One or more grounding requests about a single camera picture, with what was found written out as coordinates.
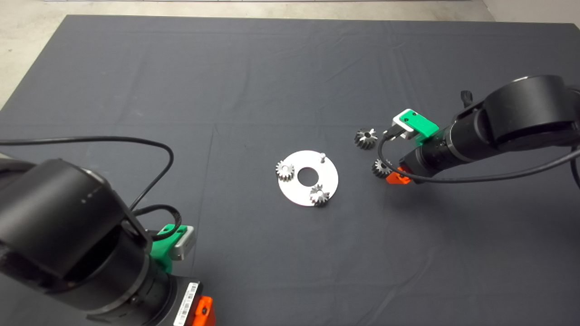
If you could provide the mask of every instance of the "black cloth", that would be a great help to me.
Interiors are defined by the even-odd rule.
[[[509,81],[580,84],[572,24],[68,16],[0,111],[2,138],[130,135],[175,167],[142,202],[198,231],[175,273],[199,277],[219,325],[577,325],[580,206],[569,168],[483,184],[395,186],[359,128],[413,108],[441,127]],[[397,161],[413,144],[387,147]],[[61,157],[131,202],[163,166],[132,144],[3,148]],[[287,200],[274,167],[298,150],[339,172],[327,207]],[[568,148],[512,153],[441,176],[515,171]],[[144,216],[148,228],[171,221]],[[0,277],[2,325],[90,325]]]

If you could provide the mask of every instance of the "spur gear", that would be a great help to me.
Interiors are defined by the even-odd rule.
[[[325,193],[324,190],[322,190],[321,184],[317,184],[310,190],[310,200],[314,206],[323,206],[328,202],[329,199],[329,193]]]
[[[376,137],[376,131],[374,129],[360,129],[357,131],[354,143],[363,150],[369,150],[375,147],[377,140],[378,138]]]
[[[276,164],[276,175],[282,181],[292,180],[294,178],[294,166],[292,164],[284,164],[284,161]]]
[[[376,161],[372,164],[372,173],[374,173],[377,176],[377,178],[384,179],[389,174],[391,174],[391,172],[392,170],[389,169],[389,167],[387,167],[385,164],[383,164],[383,161],[381,161],[379,158],[377,158]]]

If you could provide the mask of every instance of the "gear hole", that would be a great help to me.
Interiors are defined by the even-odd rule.
[[[318,182],[318,173],[313,168],[303,168],[298,171],[298,181],[306,187],[312,187]]]

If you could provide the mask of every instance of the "barcode label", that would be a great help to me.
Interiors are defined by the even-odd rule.
[[[187,314],[193,303],[193,298],[195,298],[195,293],[197,292],[197,286],[199,283],[189,283],[185,295],[183,295],[183,300],[179,310],[177,311],[177,316],[173,322],[173,326],[184,326],[187,319]]]

